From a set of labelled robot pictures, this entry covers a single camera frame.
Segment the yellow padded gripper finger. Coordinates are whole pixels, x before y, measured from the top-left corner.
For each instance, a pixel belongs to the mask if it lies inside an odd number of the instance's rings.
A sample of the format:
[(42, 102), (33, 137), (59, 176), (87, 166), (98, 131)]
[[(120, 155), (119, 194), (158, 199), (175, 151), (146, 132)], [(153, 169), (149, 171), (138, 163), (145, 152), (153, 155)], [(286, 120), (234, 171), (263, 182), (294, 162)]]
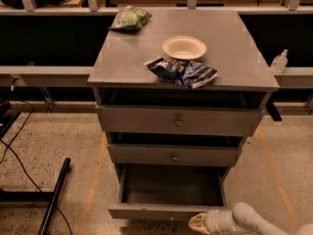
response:
[(199, 213), (195, 216), (193, 216), (189, 222), (188, 225), (191, 229), (200, 232), (201, 234), (206, 234), (207, 230), (206, 227), (204, 225), (204, 221), (205, 221), (205, 213)]

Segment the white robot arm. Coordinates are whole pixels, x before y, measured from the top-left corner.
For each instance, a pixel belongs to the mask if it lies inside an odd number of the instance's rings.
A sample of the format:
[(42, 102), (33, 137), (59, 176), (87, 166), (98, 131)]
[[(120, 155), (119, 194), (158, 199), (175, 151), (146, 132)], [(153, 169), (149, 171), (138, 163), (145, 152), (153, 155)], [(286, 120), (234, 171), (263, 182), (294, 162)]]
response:
[(189, 220), (189, 227), (203, 235), (289, 235), (246, 203), (235, 203), (230, 210), (201, 212)]

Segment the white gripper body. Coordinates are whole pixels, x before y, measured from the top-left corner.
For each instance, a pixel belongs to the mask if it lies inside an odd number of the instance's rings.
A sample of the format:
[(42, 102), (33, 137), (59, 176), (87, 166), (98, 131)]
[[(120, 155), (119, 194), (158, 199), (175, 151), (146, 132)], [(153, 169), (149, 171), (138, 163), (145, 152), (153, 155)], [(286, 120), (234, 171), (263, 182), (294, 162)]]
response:
[(230, 211), (208, 211), (205, 214), (205, 228), (209, 235), (227, 235), (232, 232)]

